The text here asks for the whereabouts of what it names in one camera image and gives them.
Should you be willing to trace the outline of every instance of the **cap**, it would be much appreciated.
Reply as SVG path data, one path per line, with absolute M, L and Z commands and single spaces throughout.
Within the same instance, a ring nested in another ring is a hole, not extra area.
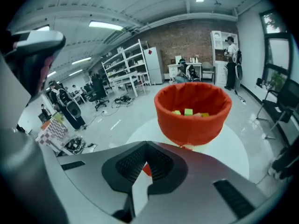
M 228 40 L 231 40 L 232 42 L 234 42 L 234 39 L 233 39 L 232 36 L 228 36 L 227 39 L 226 39 L 225 41 L 227 42 Z

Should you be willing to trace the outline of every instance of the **backpack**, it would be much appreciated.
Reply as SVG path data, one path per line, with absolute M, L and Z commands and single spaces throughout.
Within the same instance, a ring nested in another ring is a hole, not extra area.
M 233 63 L 237 65 L 242 64 L 242 52 L 238 49 L 232 56 Z
M 57 99 L 62 106 L 67 106 L 72 101 L 69 93 L 64 89 L 59 89 L 57 93 Z

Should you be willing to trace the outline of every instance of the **white refrigerator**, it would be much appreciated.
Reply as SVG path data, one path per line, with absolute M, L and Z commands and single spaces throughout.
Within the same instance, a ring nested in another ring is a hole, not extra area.
M 151 84 L 162 84 L 164 82 L 164 72 L 159 48 L 152 47 L 144 50 L 144 57 Z

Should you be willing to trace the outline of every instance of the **checkered board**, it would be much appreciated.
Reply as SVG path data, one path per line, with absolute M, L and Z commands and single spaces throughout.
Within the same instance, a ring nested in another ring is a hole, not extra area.
M 68 132 L 67 128 L 56 119 L 51 121 L 51 123 L 45 128 L 45 131 L 52 133 L 60 141 L 64 140 L 64 136 Z
M 72 155 L 71 152 L 64 148 L 69 140 L 70 137 L 67 128 L 57 120 L 52 120 L 45 130 L 41 131 L 36 138 L 36 142 L 41 145 L 50 146 L 56 153 L 63 150 L 68 155 Z

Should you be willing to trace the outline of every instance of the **black pants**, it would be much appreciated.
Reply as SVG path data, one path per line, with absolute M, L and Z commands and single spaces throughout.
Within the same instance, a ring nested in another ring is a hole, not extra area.
M 235 86 L 235 63 L 228 63 L 228 81 L 226 86 L 231 89 Z
M 67 111 L 66 107 L 61 106 L 60 109 L 74 129 L 79 129 L 82 125 L 85 125 L 85 122 L 81 116 L 79 118 L 74 118 L 70 112 Z
M 281 156 L 272 163 L 276 172 L 281 172 L 280 179 L 290 177 L 299 169 L 299 144 L 294 143 L 280 152 Z

